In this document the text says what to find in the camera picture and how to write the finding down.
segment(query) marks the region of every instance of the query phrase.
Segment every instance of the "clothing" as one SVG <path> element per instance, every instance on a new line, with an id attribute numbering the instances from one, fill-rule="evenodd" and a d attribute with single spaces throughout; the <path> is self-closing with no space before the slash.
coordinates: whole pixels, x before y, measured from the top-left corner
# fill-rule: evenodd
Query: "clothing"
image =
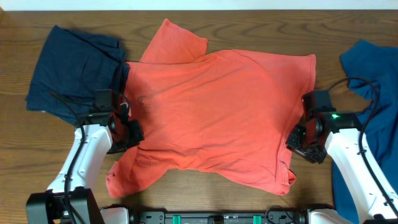
<path id="1" fill-rule="evenodd" d="M 285 195 L 296 177 L 285 141 L 315 85 L 315 56 L 222 50 L 165 20 L 124 94 L 145 140 L 110 170 L 112 197 L 146 189 L 168 169 L 216 172 Z"/>
<path id="2" fill-rule="evenodd" d="M 398 190 L 398 47 L 378 47 L 361 40 L 340 59 L 347 77 L 365 78 L 379 92 L 376 115 L 365 130 L 366 140 L 392 188 Z M 348 87 L 367 100 L 374 98 L 372 88 L 361 81 L 352 80 Z M 357 114 L 360 122 L 366 122 L 373 106 Z M 336 164 L 333 164 L 333 196 L 337 212 L 358 223 L 354 201 Z"/>
<path id="3" fill-rule="evenodd" d="M 98 34 L 83 34 L 54 26 L 42 53 L 26 97 L 28 110 L 46 111 L 70 124 L 76 119 L 68 108 L 50 92 L 79 103 L 92 105 L 95 90 L 122 90 L 129 67 L 119 41 Z M 90 106 L 70 106 L 78 115 L 87 114 Z"/>

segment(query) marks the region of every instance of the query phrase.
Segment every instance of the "blue cloth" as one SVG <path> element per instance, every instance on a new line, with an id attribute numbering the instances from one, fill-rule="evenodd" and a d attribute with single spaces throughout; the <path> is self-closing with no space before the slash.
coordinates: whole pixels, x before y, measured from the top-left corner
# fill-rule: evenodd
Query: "blue cloth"
<path id="1" fill-rule="evenodd" d="M 375 117 L 365 133 L 369 147 L 387 180 L 398 190 L 398 47 L 378 47 L 360 40 L 341 57 L 347 77 L 361 77 L 372 82 L 379 91 L 379 105 Z M 374 95 L 371 87 L 352 80 L 348 87 L 363 98 Z M 357 116 L 364 123 L 374 105 Z M 333 197 L 337 212 L 358 223 L 354 201 L 336 164 L 333 164 Z"/>
<path id="2" fill-rule="evenodd" d="M 129 68 L 119 40 L 105 35 L 84 34 L 55 26 L 44 43 L 26 97 L 28 110 L 46 111 L 70 124 L 76 122 L 50 91 L 68 100 L 92 105 L 95 90 L 121 91 Z M 90 106 L 71 104 L 78 115 Z"/>

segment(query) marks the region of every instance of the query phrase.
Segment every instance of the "orange t-shirt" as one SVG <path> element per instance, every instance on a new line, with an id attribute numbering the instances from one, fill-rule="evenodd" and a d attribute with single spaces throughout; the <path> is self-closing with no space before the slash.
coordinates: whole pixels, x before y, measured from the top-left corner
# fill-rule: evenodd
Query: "orange t-shirt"
<path id="1" fill-rule="evenodd" d="M 169 169 L 216 172 L 285 195 L 296 179 L 285 141 L 315 85 L 315 56 L 247 50 L 206 54 L 207 39 L 166 19 L 124 94 L 144 132 L 106 179 L 112 197 L 146 189 Z"/>

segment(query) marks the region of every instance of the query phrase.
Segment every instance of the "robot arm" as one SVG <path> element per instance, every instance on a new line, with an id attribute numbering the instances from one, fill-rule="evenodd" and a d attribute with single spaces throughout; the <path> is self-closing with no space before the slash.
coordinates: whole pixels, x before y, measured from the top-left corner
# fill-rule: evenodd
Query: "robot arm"
<path id="1" fill-rule="evenodd" d="M 107 126 L 100 124 L 90 124 L 83 126 L 86 134 L 85 144 L 79 153 L 76 164 L 72 171 L 72 181 L 69 190 L 72 191 L 77 187 L 91 189 L 94 192 L 95 183 L 106 153 L 112 146 L 113 140 L 111 131 Z M 53 193 L 64 192 L 65 177 L 70 163 L 75 156 L 80 145 L 81 130 L 75 131 L 75 140 L 69 152 L 67 160 L 63 164 L 61 171 L 55 180 L 49 185 L 47 190 Z"/>
<path id="2" fill-rule="evenodd" d="M 342 129 L 338 133 L 330 133 L 326 139 L 325 148 L 343 175 L 348 190 L 353 197 L 359 222 L 364 223 L 366 220 L 372 220 L 378 214 L 385 219 L 397 218 L 391 207 L 386 203 L 386 199 L 370 175 L 361 155 L 358 154 L 358 136 L 359 131 L 357 129 Z M 373 172 L 389 198 L 393 199 L 392 203 L 398 207 L 397 194 L 369 150 L 366 138 L 363 138 L 363 147 L 367 150 L 365 156 Z"/>
<path id="3" fill-rule="evenodd" d="M 385 219 L 397 218 L 359 153 L 358 139 L 362 126 L 356 115 L 352 112 L 337 113 L 325 90 L 304 95 L 303 105 L 307 121 L 305 126 L 295 127 L 287 140 L 289 148 L 312 163 L 322 163 L 326 154 L 332 157 L 353 197 L 360 223 L 381 215 Z M 397 207 L 397 194 L 369 150 L 366 137 L 362 145 L 371 170 Z M 332 212 L 330 216 L 319 210 L 310 212 L 308 218 L 310 223 L 347 222 L 336 213 Z"/>
<path id="4" fill-rule="evenodd" d="M 100 211 L 93 196 L 105 155 L 124 152 L 143 140 L 138 121 L 129 121 L 129 107 L 120 104 L 119 99 L 119 93 L 112 90 L 96 92 L 94 109 L 80 119 L 85 135 L 82 136 L 80 128 L 76 129 L 73 146 L 55 180 L 46 192 L 30 195 L 26 203 L 29 223 L 53 223 L 55 219 L 70 221 L 65 197 L 68 197 L 76 223 L 129 223 L 126 208 Z M 69 184 L 65 185 L 69 168 L 72 173 Z"/>

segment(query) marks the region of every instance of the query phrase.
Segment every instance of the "wooden table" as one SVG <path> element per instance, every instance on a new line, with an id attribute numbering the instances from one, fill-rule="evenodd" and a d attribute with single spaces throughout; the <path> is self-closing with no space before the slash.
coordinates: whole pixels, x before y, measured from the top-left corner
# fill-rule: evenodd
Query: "wooden table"
<path id="1" fill-rule="evenodd" d="M 55 25 L 121 40 L 127 60 L 139 60 L 164 18 L 209 38 L 208 52 L 245 49 L 317 56 L 316 89 L 345 77 L 339 56 L 359 39 L 398 46 L 396 11 L 113 11 L 4 12 L 0 15 L 0 223 L 26 223 L 25 203 L 53 181 L 72 146 L 73 128 L 47 113 L 26 111 L 25 96 L 44 41 Z M 332 100 L 339 110 L 361 110 L 367 102 L 341 85 Z M 333 204 L 331 159 L 310 164 L 293 156 L 297 175 L 280 197 L 235 184 L 218 174 L 170 170 L 147 190 L 111 198 L 105 175 L 121 155 L 107 156 L 95 191 L 98 205 L 126 203 L 182 210 L 265 210 Z"/>

